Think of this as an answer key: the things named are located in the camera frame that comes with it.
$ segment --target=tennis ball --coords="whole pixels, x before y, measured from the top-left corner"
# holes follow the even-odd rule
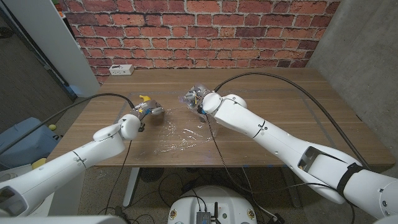
[[[57,127],[56,127],[55,124],[50,124],[49,128],[50,128],[51,131],[54,131]]]

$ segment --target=power outlet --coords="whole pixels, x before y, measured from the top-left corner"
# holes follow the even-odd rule
[[[112,65],[109,71],[111,75],[131,75],[134,68],[132,65]]]

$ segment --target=blue container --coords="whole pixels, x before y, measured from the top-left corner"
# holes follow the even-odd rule
[[[0,150],[40,124],[37,118],[28,118],[0,134]],[[0,155],[0,164],[8,169],[31,164],[46,158],[60,141],[46,125],[28,135],[15,146]]]

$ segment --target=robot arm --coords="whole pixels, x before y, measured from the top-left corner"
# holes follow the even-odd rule
[[[141,119],[157,115],[163,108],[154,100],[139,104],[132,114],[124,115],[117,124],[97,131],[93,141],[74,149],[24,175],[0,183],[0,217],[23,217],[32,213],[54,191],[85,169],[122,153],[123,140],[133,140],[142,131]]]
[[[353,157],[331,147],[298,139],[246,109],[236,95],[220,96],[195,86],[185,101],[198,112],[214,117],[221,125],[253,138],[282,160],[305,183],[325,198],[343,203],[344,197],[376,218],[398,212],[398,179],[361,167]]]

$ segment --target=wooden table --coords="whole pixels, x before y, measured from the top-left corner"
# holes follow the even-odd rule
[[[148,95],[157,100],[166,110],[171,109],[165,116],[168,121],[172,121],[177,133],[181,133],[182,128],[196,126],[197,133],[203,135],[202,139],[204,139],[210,136],[206,123],[201,124],[191,111],[184,108],[178,96],[184,95],[196,83],[203,83],[213,89],[229,77],[255,71],[281,75],[305,88],[329,111],[371,166],[388,167],[395,163],[392,154],[380,140],[314,69],[136,70],[131,76],[109,77],[99,93],[119,93],[128,96],[135,104],[141,102],[138,97],[140,94]],[[354,156],[317,106],[289,84],[275,78],[251,75],[229,82],[221,88],[219,93],[226,95],[229,91],[244,98],[249,110],[288,133],[310,142],[335,147]],[[128,112],[129,107],[123,99],[112,96],[92,99],[53,150],[49,159],[54,159],[92,141],[93,134],[97,130],[113,124],[118,117]],[[165,144],[182,142],[182,138],[178,134],[165,135],[167,124],[162,116],[147,116],[144,122],[146,130],[139,133],[133,141],[126,161],[127,166],[222,166],[213,141],[198,140],[200,144],[195,147],[155,153],[159,149],[165,149]],[[227,166],[283,165],[278,158],[257,145],[252,139],[220,125],[217,125],[217,128],[216,140]],[[100,162],[97,166],[121,166],[126,152],[127,150],[114,158]]]

